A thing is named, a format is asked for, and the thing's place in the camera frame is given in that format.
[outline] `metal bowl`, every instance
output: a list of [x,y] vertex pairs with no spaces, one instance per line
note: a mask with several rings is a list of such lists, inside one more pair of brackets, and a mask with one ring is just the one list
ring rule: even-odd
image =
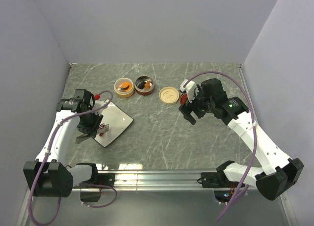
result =
[[[147,82],[147,81],[149,81],[152,84],[152,86],[149,89],[140,89],[138,87],[138,85],[140,83]],[[154,91],[154,88],[155,88],[155,84],[154,84],[153,79],[151,77],[147,76],[147,75],[140,76],[135,81],[135,90],[137,91],[137,93],[139,93],[139,94],[141,94],[143,96],[151,94]]]

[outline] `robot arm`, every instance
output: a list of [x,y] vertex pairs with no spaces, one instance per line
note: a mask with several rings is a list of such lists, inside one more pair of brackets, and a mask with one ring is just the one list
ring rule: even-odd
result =
[[[191,124],[196,123],[191,112],[198,118],[206,113],[213,113],[235,131],[251,151],[254,147],[255,126],[258,139],[256,158],[262,167],[251,167],[244,180],[245,184],[257,187],[265,198],[274,200],[297,182],[303,163],[298,158],[293,160],[284,153],[258,123],[252,124],[249,109],[238,97],[228,98],[218,79],[206,80],[201,86],[190,81],[183,87],[186,81],[181,84],[179,110]],[[228,161],[218,167],[217,171],[223,169],[224,177],[231,182],[239,182],[246,168],[247,166]]]
[[[96,110],[104,104],[103,101],[96,101],[94,95],[85,89],[76,89],[73,98],[62,99],[58,103],[55,122],[45,146],[34,162],[26,162],[24,165],[24,174],[29,188],[31,188],[39,166],[45,158],[49,141],[56,126],[71,115],[90,111],[93,108]],[[58,129],[53,139],[50,155],[37,181],[35,196],[67,197],[71,193],[72,188],[79,183],[83,181],[92,183],[96,180],[97,168],[95,164],[80,163],[73,168],[66,169],[64,161],[70,139],[76,129],[83,133],[83,135],[77,137],[77,142],[87,138],[94,138],[97,134],[108,130],[108,125],[100,125],[103,118],[100,115],[102,110],[73,117],[63,123]]]

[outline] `gray wall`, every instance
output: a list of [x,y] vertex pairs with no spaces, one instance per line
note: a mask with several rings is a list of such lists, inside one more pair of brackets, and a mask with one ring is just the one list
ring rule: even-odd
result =
[[314,225],[314,0],[278,0],[244,63],[262,127],[303,173],[288,192],[301,226]]
[[244,62],[277,0],[36,0],[67,60]]
[[34,0],[0,0],[0,225],[15,224],[24,163],[45,144],[68,68]]

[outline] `beige lid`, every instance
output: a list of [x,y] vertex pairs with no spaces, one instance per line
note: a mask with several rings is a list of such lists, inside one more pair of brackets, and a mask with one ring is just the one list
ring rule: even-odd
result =
[[179,92],[174,87],[164,87],[160,93],[159,98],[166,104],[175,104],[179,99]]

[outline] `gray marble surface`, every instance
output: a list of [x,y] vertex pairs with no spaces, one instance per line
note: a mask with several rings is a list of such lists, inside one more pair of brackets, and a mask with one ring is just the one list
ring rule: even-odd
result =
[[[247,164],[250,150],[242,140],[222,121],[212,114],[198,119],[193,126],[183,119],[179,102],[167,105],[160,101],[159,91],[173,86],[179,89],[181,82],[203,71],[220,71],[241,81],[236,64],[215,63],[156,63],[156,64],[75,64],[64,90],[64,98],[73,96],[76,88],[85,88],[96,94],[102,90],[113,90],[118,78],[136,80],[148,75],[155,80],[156,87],[149,96],[137,93],[130,98],[119,98],[113,102],[134,119],[131,126],[107,148],[90,139],[75,144],[76,132],[68,148],[66,162],[93,162],[103,169],[201,169],[216,168],[227,160]],[[215,75],[201,76],[194,81],[200,83]],[[238,96],[241,91],[229,79],[219,76],[228,96]]]

